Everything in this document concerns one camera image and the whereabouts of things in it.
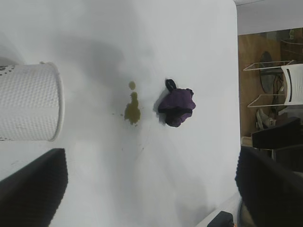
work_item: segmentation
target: floor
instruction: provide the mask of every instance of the floor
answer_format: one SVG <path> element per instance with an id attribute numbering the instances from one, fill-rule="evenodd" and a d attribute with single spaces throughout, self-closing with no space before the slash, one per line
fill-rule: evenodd
<path id="1" fill-rule="evenodd" d="M 243 71 L 243 69 L 254 62 L 259 62 L 265 51 L 271 54 L 273 61 L 280 61 L 280 42 L 253 34 L 238 36 L 238 45 L 241 136 L 250 136 L 257 130 L 255 124 L 257 108 L 248 108 L 247 105 L 258 95 L 265 93 L 260 83 L 259 71 Z M 271 98 L 264 99 L 259 104 L 270 104 L 271 100 Z"/>

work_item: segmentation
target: white table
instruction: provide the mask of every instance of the white table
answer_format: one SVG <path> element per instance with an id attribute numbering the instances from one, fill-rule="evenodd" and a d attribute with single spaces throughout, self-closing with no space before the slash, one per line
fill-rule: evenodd
<path id="1" fill-rule="evenodd" d="M 52 227 L 194 226 L 236 191 L 237 13 L 231 0 L 3 0 L 0 61 L 53 61 L 63 131 L 3 142 L 0 178 L 65 148 L 69 184 Z M 153 112 L 165 78 L 194 91 L 179 128 Z M 137 127 L 124 121 L 135 81 Z"/>

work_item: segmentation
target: liquid stain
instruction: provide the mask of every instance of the liquid stain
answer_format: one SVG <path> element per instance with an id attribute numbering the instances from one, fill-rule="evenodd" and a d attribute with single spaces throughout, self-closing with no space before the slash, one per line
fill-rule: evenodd
<path id="1" fill-rule="evenodd" d="M 133 81 L 129 82 L 128 86 L 132 91 L 136 88 L 136 84 Z"/>
<path id="2" fill-rule="evenodd" d="M 129 120 L 131 124 L 137 123 L 140 119 L 141 112 L 139 110 L 139 101 L 137 92 L 131 94 L 131 103 L 127 104 L 124 119 Z"/>

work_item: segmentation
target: white textured cup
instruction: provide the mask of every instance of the white textured cup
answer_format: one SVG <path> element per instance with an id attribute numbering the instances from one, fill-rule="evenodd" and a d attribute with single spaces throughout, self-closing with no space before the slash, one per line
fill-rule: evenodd
<path id="1" fill-rule="evenodd" d="M 63 118 L 62 81 L 53 63 L 0 67 L 0 140 L 54 141 Z"/>

